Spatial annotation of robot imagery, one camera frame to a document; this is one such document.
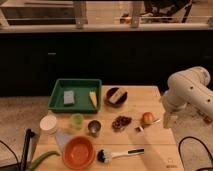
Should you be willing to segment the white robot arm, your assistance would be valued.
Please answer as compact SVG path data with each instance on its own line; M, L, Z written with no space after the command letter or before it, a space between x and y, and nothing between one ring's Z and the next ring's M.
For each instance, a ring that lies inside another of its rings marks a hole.
M207 87L210 79L208 70L200 66L173 73L168 78L168 90L161 98L166 129L172 127L178 118L177 112L188 104L213 119L213 90Z

